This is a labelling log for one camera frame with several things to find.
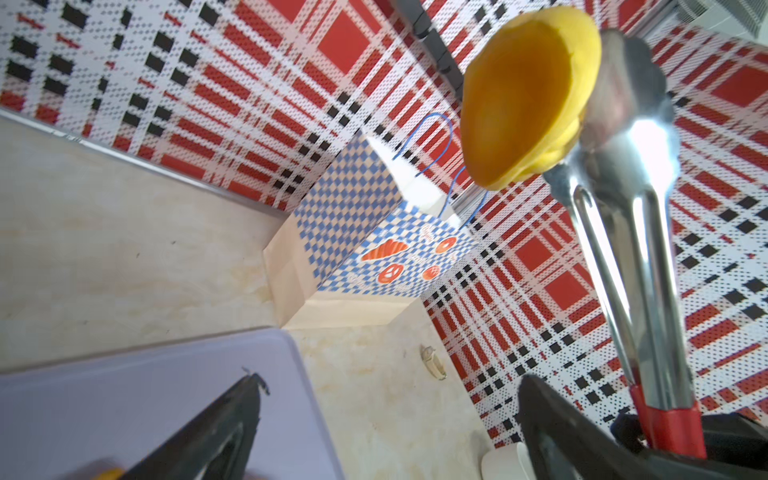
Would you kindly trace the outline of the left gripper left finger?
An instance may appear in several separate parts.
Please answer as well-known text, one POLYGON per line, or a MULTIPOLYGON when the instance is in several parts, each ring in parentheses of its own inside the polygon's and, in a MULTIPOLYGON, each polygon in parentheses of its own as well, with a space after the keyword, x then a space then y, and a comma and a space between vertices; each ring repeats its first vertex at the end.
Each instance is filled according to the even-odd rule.
POLYGON ((121 477, 243 479, 268 393, 260 375, 244 376, 121 477))

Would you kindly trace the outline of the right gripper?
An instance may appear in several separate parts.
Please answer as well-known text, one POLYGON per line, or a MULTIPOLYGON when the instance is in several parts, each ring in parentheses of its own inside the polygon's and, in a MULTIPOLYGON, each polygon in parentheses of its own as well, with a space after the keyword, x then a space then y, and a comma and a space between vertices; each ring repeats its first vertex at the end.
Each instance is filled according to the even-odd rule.
MULTIPOLYGON (((716 462, 766 462, 767 428, 739 413, 702 417, 706 459, 716 462)), ((636 414, 620 413, 611 424, 614 439, 633 453, 651 447, 636 414)))

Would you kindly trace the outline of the round ridged fake bread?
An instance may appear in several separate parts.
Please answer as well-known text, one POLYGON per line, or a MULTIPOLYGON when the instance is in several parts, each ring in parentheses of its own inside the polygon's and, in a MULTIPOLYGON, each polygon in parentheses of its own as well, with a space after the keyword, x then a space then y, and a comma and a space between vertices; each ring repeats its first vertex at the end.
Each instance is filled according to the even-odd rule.
POLYGON ((461 148, 475 184, 498 191, 566 156, 601 56, 598 26, 570 6, 519 15, 490 38, 463 82, 461 148))

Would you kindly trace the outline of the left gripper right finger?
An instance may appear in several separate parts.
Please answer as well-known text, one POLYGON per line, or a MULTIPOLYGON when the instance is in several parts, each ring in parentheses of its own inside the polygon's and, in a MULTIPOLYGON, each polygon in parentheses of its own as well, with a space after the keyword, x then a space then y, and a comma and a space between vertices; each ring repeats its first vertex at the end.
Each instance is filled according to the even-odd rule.
POLYGON ((651 449, 633 453, 543 379, 523 377, 518 401, 538 479, 765 479, 766 462, 716 462, 651 449))

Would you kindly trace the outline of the red handled metal tongs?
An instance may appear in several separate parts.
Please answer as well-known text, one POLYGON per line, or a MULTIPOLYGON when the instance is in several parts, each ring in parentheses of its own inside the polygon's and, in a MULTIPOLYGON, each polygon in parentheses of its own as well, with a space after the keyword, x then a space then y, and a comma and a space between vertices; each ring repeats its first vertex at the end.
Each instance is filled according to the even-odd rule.
POLYGON ((601 42, 580 138, 544 177, 576 230, 649 445, 704 458, 669 216, 674 109, 643 40, 610 29, 601 42))

